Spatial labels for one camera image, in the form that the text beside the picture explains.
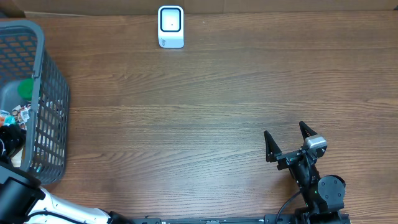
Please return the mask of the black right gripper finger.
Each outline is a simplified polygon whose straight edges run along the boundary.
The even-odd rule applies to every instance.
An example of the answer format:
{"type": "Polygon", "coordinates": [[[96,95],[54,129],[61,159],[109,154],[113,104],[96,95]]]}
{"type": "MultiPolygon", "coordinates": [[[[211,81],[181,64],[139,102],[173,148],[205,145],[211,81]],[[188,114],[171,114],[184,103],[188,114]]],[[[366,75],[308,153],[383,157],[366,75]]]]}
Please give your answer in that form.
{"type": "Polygon", "coordinates": [[[311,136],[315,136],[318,134],[313,129],[311,129],[304,121],[299,122],[299,128],[300,128],[303,140],[306,140],[306,138],[309,138],[311,136]]]}
{"type": "Polygon", "coordinates": [[[268,131],[264,131],[264,139],[266,142],[266,161],[278,161],[278,157],[282,155],[282,151],[268,131]]]}

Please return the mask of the beige food pouch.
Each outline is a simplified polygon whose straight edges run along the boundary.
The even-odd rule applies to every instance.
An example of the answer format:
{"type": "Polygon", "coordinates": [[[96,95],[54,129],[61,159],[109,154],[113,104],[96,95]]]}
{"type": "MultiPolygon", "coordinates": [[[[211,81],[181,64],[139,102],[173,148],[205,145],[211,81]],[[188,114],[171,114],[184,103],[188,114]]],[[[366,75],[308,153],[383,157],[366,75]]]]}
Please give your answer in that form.
{"type": "MultiPolygon", "coordinates": [[[[27,122],[30,119],[30,108],[31,104],[27,104],[24,106],[18,105],[12,111],[12,115],[16,120],[16,124],[21,128],[21,133],[24,134],[24,136],[26,136],[27,134],[27,122]]],[[[18,148],[16,154],[11,157],[11,162],[14,167],[20,167],[22,165],[22,160],[24,158],[24,147],[25,140],[22,143],[22,146],[18,148]]]]}

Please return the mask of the green lid jar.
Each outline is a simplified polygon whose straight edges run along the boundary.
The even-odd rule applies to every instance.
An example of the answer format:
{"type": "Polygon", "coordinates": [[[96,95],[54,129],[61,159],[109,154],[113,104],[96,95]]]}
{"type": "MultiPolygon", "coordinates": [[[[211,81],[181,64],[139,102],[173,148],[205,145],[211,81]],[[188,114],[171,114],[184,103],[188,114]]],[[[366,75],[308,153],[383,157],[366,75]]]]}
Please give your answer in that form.
{"type": "Polygon", "coordinates": [[[34,90],[33,78],[27,78],[22,80],[17,87],[17,92],[19,96],[26,101],[32,100],[33,90],[34,90]]]}

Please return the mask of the teal tissue pack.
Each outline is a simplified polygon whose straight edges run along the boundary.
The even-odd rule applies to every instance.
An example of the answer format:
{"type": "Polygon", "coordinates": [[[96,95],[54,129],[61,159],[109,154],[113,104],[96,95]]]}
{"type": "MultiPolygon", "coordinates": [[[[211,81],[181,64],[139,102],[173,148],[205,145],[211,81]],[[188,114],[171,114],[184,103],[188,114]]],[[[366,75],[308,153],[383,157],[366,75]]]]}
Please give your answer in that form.
{"type": "Polygon", "coordinates": [[[3,126],[10,126],[12,124],[17,124],[16,120],[15,120],[15,117],[13,115],[6,116],[4,118],[3,123],[2,123],[3,126]]]}

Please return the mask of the orange tissue pack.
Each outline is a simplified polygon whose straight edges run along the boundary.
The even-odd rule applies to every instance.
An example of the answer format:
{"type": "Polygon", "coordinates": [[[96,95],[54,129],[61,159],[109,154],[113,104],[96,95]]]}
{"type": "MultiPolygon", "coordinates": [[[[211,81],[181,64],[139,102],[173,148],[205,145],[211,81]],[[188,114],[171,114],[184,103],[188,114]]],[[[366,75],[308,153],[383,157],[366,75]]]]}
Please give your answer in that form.
{"type": "Polygon", "coordinates": [[[9,112],[5,110],[0,110],[0,126],[2,126],[6,120],[6,118],[10,115],[9,112]]]}

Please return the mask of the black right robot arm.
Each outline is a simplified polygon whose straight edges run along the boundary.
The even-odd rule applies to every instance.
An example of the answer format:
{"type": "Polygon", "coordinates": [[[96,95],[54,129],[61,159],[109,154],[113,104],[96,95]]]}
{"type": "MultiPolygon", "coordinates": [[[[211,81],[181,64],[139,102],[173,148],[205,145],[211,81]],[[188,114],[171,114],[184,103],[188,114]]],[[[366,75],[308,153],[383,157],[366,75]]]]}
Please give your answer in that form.
{"type": "Polygon", "coordinates": [[[338,175],[320,176],[316,162],[324,156],[328,143],[305,122],[299,122],[303,144],[284,154],[268,131],[264,131],[266,161],[276,162],[278,170],[288,169],[298,192],[275,215],[265,215],[265,223],[350,223],[344,208],[346,182],[338,175]]]}

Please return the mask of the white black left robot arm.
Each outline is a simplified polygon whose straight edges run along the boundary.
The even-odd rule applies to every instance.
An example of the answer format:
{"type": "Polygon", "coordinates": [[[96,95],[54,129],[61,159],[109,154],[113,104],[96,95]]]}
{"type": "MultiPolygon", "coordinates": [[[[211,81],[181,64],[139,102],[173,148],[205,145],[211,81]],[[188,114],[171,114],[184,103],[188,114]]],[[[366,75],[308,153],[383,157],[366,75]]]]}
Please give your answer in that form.
{"type": "Polygon", "coordinates": [[[1,223],[131,223],[98,208],[62,200],[41,187],[40,180],[15,168],[10,153],[22,147],[25,132],[1,126],[1,223]]]}

